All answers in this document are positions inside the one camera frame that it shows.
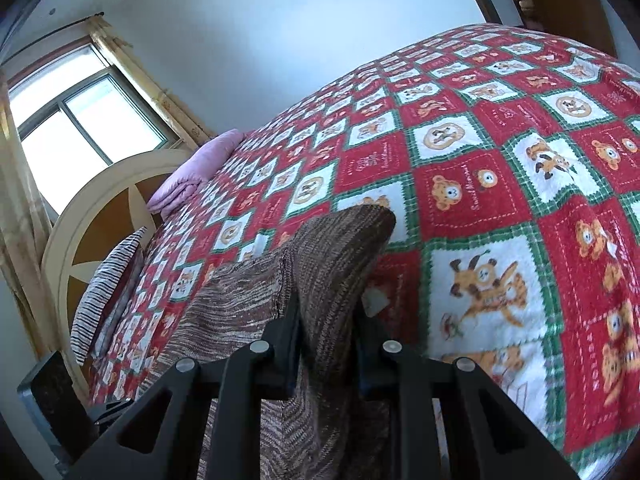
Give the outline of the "beige curtain right side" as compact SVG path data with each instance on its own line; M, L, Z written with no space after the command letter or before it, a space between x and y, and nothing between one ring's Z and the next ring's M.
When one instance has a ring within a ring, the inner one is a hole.
M86 29L100 55L119 69L145 102L188 148L196 150L216 136L216 133L210 130L178 96L156 82L134 54L134 47L120 38L114 27L101 15L88 18Z

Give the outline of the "beige curtain left side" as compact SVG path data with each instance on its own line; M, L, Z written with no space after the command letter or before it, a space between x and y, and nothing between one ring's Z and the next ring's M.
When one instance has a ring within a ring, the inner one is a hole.
M1 83L1 271L37 358L62 346L41 260L52 232Z

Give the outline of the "red patchwork bear bedspread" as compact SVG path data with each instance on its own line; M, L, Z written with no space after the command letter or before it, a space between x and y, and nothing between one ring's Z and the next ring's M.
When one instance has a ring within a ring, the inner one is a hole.
M481 24L364 64L247 133L158 229L94 403L130 398L218 266L383 206L363 295L424 356L467 356L584 479L639 431L639 73Z

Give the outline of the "beige curtain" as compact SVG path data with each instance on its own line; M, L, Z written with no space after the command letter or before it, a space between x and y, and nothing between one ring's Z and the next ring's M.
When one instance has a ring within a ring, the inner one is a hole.
M37 358L62 346L41 260L52 232L1 83L1 271Z
M88 18L86 29L100 55L119 69L145 102L188 148L196 150L216 136L216 133L210 130L178 96L156 82L134 54L134 47L120 38L114 27L101 15Z

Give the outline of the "bright window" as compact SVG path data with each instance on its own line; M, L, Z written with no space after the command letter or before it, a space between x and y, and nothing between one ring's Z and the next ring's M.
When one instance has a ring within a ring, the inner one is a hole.
M101 171L178 142L124 74L87 41L44 58L9 85L25 156L57 217Z

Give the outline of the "dark wooden door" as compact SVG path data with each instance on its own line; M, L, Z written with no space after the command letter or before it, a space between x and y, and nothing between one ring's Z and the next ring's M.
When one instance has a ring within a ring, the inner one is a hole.
M617 55L601 0L518 0L518 4L526 18L545 32Z

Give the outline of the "cream wooden headboard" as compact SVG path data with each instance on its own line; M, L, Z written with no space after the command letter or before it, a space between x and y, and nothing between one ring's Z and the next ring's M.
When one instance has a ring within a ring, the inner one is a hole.
M115 162L92 178L56 220L44 251L41 271L52 295L60 350L74 389L89 401L89 367L70 351L70 326L82 294L108 253L135 230L145 229L147 245L160 217L146 202L189 157L187 150L158 150Z

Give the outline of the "pink folded blanket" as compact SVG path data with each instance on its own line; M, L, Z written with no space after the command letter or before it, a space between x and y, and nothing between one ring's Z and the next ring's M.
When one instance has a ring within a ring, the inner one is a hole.
M180 208L215 177L243 139L244 133L231 129L203 144L152 195L146 203L149 213L166 219Z

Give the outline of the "grey striped pillow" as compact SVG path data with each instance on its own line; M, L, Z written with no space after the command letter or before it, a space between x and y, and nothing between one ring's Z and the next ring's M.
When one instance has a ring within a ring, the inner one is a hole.
M84 366L96 334L105 317L119 300L134 259L141 254L141 241L146 227L137 229L119 242L98 265L79 301L70 328L70 350L76 363Z

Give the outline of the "brown knitted garment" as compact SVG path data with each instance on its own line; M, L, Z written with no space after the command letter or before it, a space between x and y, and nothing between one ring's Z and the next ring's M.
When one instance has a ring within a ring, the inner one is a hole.
M292 399L262 402L258 478L349 474L352 312L395 223L383 206L353 206L306 221L279 248L215 269L139 390L184 356L201 362L231 356L297 297L306 346Z

